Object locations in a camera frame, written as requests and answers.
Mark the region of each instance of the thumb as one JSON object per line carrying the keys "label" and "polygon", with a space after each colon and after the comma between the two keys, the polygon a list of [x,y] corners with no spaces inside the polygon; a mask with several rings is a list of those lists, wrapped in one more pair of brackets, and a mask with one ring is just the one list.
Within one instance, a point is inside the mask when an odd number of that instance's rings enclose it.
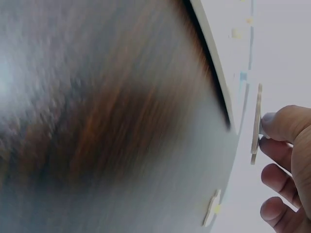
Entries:
{"label": "thumb", "polygon": [[272,139],[294,145],[292,175],[301,203],[311,219],[311,109],[287,106],[275,114],[266,114],[262,127]]}
{"label": "thumb", "polygon": [[261,120],[266,134],[276,141],[294,143],[296,137],[311,125],[311,109],[290,105],[277,113],[267,113]]}

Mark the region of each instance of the dark wood grain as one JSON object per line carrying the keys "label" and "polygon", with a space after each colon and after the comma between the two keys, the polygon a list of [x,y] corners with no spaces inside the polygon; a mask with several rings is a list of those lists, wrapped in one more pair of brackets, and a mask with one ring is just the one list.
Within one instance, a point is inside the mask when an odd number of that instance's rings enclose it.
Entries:
{"label": "dark wood grain", "polygon": [[0,0],[0,232],[208,232],[238,137],[189,7]]}

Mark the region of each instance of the fingernail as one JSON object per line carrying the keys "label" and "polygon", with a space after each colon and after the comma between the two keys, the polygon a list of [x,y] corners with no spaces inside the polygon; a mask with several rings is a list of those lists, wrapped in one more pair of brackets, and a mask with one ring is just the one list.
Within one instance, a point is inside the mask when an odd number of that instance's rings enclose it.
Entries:
{"label": "fingernail", "polygon": [[276,113],[266,113],[263,118],[262,118],[262,123],[263,124],[270,124],[274,118],[274,116],[276,115]]}

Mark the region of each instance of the small wooden piece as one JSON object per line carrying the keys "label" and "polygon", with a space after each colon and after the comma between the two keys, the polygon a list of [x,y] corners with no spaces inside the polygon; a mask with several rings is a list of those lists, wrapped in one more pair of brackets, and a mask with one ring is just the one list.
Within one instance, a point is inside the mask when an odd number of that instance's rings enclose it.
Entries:
{"label": "small wooden piece", "polygon": [[255,122],[254,122],[254,131],[253,131],[253,141],[252,141],[252,159],[251,165],[255,164],[256,155],[259,146],[259,133],[261,130],[261,94],[262,94],[262,84],[258,85],[258,93],[257,93],[257,103],[256,103],[256,111],[255,111]]}
{"label": "small wooden piece", "polygon": [[217,215],[220,211],[220,195],[221,195],[221,190],[218,189],[215,193],[215,195],[211,198],[209,205],[208,205],[208,210],[207,214],[205,216],[203,226],[208,227],[212,220],[214,219],[215,215]]}

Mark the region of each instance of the white wall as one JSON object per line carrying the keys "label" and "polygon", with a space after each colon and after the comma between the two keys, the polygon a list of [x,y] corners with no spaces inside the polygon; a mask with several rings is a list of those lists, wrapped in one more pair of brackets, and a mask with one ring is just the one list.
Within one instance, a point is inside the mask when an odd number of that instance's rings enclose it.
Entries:
{"label": "white wall", "polygon": [[[262,111],[282,106],[311,107],[311,2],[309,0],[257,0],[255,16],[254,76],[263,83]],[[255,96],[251,96],[223,207],[213,233],[272,233],[259,214],[261,204],[276,196],[260,180],[269,163],[261,152],[250,166]]]}

